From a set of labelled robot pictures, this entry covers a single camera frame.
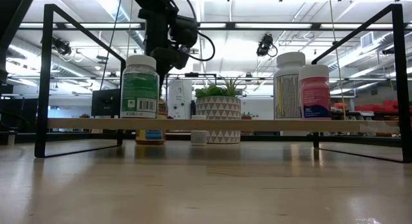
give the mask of triangle pattern pot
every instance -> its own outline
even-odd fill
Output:
[[[211,120],[241,119],[241,101],[236,97],[210,96],[196,100],[196,114]],[[207,131],[208,144],[238,144],[240,131]]]

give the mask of wooden plank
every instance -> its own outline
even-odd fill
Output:
[[[236,131],[347,131],[398,133],[397,121],[341,120],[166,120],[135,118],[49,118],[49,128]]]

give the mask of jar lid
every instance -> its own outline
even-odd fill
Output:
[[[306,59],[301,52],[290,52],[277,56],[276,62],[277,67],[282,67],[286,64],[300,64],[304,66],[306,64]]]
[[[147,55],[132,55],[128,57],[126,61],[126,66],[130,66],[132,64],[143,64],[156,69],[156,59]]]
[[[322,64],[316,64],[303,66],[299,70],[299,80],[308,79],[311,77],[329,78],[329,67]]]
[[[195,120],[205,120],[205,119],[206,119],[206,115],[192,115],[192,119],[195,119]]]

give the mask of pill bottle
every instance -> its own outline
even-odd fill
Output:
[[[300,120],[299,70],[305,65],[303,53],[290,52],[276,59],[278,71],[274,73],[274,119]],[[282,136],[304,136],[307,132],[281,131]]]
[[[192,115],[193,120],[206,120],[205,115]],[[191,131],[191,144],[192,146],[206,146],[206,130],[204,131]]]
[[[156,118],[159,101],[159,75],[156,60],[146,55],[132,55],[127,58],[122,74],[121,118]],[[156,144],[163,139],[158,131],[138,130],[142,137],[138,144]]]
[[[167,119],[167,104],[159,99],[157,119]],[[137,130],[136,144],[162,145],[166,141],[166,130]]]
[[[299,71],[302,119],[331,119],[328,79],[325,65],[304,66]]]

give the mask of product label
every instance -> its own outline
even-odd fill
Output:
[[[330,95],[327,89],[303,89],[303,117],[330,118]]]
[[[299,75],[283,75],[274,80],[274,118],[301,118]]]
[[[158,81],[146,73],[128,73],[123,76],[122,118],[156,118]]]
[[[164,134],[159,130],[138,130],[136,140],[164,140]]]

